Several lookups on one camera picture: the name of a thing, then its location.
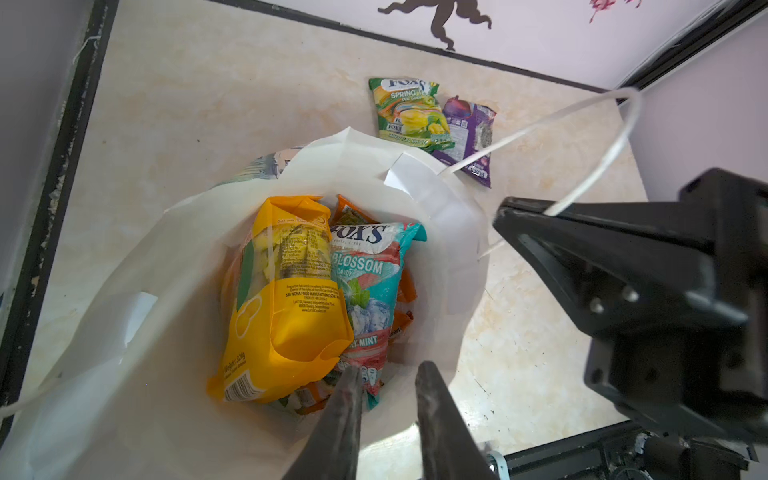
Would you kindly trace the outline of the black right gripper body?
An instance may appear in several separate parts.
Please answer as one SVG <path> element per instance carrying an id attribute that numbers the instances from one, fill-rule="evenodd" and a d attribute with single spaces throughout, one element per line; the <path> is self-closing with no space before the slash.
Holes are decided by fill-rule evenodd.
<path id="1" fill-rule="evenodd" d="M 676 202 L 716 211 L 717 246 L 742 288 L 749 321 L 726 330 L 664 330 L 594 338 L 586 382 L 623 413 L 662 431 L 767 439 L 767 187 L 722 169 Z"/>

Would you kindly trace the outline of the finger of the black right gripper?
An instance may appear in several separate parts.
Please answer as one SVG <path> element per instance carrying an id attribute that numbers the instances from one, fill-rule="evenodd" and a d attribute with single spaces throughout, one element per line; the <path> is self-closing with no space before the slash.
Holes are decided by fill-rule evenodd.
<path id="1" fill-rule="evenodd" d="M 494 229 L 535 270 L 577 328 L 594 338 L 726 330 L 749 321 L 726 274 L 716 211 L 689 202 L 577 203 L 506 198 Z"/>

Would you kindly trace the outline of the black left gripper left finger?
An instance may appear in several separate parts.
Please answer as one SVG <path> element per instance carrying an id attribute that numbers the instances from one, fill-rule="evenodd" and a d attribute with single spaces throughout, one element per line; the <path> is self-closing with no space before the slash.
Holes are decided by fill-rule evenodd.
<path id="1" fill-rule="evenodd" d="M 360 368 L 348 367 L 284 480 L 356 478 L 363 394 Z"/>

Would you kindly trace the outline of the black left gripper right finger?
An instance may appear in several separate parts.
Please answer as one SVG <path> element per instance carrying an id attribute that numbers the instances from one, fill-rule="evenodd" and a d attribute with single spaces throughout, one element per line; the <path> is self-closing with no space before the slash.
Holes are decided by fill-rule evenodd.
<path id="1" fill-rule="evenodd" d="M 434 362 L 419 365 L 415 388 L 422 478 L 496 479 Z"/>

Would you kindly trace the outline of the yellow snack pack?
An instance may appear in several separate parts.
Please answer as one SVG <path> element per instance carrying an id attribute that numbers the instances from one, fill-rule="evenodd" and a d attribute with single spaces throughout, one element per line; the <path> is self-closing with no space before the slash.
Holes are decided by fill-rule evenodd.
<path id="1" fill-rule="evenodd" d="M 319 380 L 354 334 L 332 278 L 331 212 L 316 196 L 273 196 L 258 210 L 221 285 L 226 347 L 209 396 L 270 403 Z"/>

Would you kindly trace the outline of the teal Fox's candy bag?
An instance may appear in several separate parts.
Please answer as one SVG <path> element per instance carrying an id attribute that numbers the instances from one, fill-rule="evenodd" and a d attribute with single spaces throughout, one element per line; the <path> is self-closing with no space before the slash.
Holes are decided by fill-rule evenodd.
<path id="1" fill-rule="evenodd" d="M 360 368 L 372 409 L 379 403 L 405 256 L 427 234 L 419 223 L 334 225 L 330 231 L 332 278 L 344 295 L 354 335 L 337 369 Z"/>

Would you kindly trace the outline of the purple candy bag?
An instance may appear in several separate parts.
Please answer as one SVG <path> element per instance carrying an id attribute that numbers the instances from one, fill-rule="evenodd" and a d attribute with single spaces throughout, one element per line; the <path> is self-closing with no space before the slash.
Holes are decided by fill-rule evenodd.
<path id="1" fill-rule="evenodd" d="M 493 122 L 497 113 L 490 107 L 449 98 L 443 106 L 454 146 L 435 150 L 432 155 L 450 166 L 493 143 Z"/>

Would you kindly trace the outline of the floral paper bag white inside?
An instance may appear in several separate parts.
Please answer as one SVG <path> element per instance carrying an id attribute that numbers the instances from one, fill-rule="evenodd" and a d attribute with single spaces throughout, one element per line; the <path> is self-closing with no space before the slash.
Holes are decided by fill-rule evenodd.
<path id="1" fill-rule="evenodd" d="M 381 402 L 362 418 L 363 473 L 373 448 L 416 418 L 418 365 L 452 379 L 481 301 L 492 211 L 456 168 L 346 129 L 301 149 L 279 177 L 224 183 L 167 210 L 114 270 L 1 449 L 5 479 L 270 479 L 317 417 L 213 399 L 205 387 L 225 345 L 224 262 L 271 196 L 344 195 L 380 220 L 415 220 L 427 242 L 407 258 L 416 323 L 394 346 Z"/>

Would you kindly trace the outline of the orange corn chips bag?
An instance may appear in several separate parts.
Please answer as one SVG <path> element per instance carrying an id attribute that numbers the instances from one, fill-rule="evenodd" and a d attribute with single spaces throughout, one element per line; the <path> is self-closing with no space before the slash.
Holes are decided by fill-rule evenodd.
<path id="1" fill-rule="evenodd" d="M 377 220 L 368 215 L 350 200 L 342 195 L 337 196 L 337 206 L 333 214 L 331 224 L 357 225 L 374 224 Z M 390 341 L 393 342 L 403 334 L 414 320 L 413 303 L 418 298 L 413 276 L 408 268 L 404 268 L 397 293 L 394 320 L 390 332 Z"/>

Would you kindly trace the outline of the green yellow candy bag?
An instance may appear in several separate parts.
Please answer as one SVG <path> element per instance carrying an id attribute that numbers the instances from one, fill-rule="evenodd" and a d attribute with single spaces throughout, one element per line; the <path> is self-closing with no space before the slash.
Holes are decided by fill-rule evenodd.
<path id="1" fill-rule="evenodd" d="M 368 81 L 378 121 L 378 137 L 426 152 L 454 147 L 437 100 L 439 84 L 410 78 Z"/>

